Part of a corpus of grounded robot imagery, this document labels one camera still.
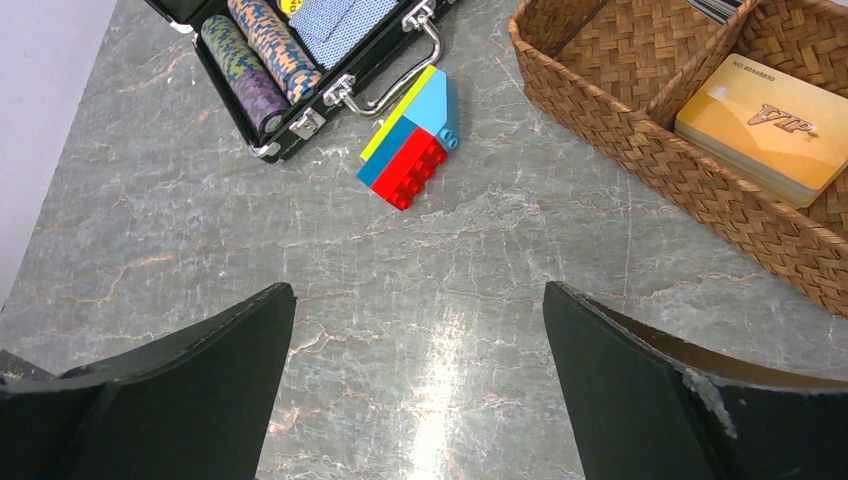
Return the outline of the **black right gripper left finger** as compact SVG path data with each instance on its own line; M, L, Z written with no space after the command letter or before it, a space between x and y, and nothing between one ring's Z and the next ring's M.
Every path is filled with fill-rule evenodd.
M119 355L50 373L1 354L5 479L251 479L293 333L279 282Z

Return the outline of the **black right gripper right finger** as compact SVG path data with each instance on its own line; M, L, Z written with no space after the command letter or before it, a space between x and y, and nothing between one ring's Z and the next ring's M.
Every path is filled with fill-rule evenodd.
M543 316L589 479L843 479L847 385L675 337L563 282Z

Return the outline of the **gold VIP card stack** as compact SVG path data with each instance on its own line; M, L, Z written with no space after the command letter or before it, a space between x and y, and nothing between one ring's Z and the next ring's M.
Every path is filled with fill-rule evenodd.
M730 54L676 114L675 132L795 208L847 167L847 100Z

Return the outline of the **blue playing card deck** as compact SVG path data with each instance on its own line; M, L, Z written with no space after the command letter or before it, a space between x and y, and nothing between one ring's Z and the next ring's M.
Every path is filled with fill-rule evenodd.
M304 1L289 26L318 64L332 70L396 6L393 0Z

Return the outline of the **dark card stack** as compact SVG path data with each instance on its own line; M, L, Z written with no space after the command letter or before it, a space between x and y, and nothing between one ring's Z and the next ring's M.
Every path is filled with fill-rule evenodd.
M693 9L718 24L726 24L744 0L685 0Z

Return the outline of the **woven wicker basket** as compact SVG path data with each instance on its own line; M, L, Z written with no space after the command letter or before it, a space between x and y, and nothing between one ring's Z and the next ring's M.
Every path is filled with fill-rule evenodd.
M672 130L739 53L847 92L847 10L745 1L719 24L683 1L522 2L509 34L528 99L824 309L847 312L847 179L796 209Z

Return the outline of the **green purple chip stack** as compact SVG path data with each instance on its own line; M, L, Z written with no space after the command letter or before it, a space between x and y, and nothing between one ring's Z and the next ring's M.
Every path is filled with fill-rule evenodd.
M212 15L200 36L251 126L259 134L277 131L290 104L239 27L229 17Z

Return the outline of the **orange blue chip stack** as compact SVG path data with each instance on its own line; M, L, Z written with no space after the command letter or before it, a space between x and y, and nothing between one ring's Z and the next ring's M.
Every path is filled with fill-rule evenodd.
M311 97L322 74L264 0L230 0L228 8L291 104Z

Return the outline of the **black poker chip case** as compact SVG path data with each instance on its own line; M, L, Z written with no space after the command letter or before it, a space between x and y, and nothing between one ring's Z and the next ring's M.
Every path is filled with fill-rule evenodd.
M335 109L363 118L393 106L443 53L449 1L151 1L193 37L210 80L255 157L286 160ZM364 89L417 37L431 53L377 99Z

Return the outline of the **colourful toy brick block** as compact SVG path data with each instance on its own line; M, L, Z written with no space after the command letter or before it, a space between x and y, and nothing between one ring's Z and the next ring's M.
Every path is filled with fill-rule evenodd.
M357 178L403 211L459 144L458 91L443 70L429 66L362 151Z

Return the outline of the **yellow dealer chip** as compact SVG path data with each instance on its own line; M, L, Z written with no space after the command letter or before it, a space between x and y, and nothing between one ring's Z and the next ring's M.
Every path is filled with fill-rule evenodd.
M304 0L277 0L277 5L280 11L290 18L303 5Z

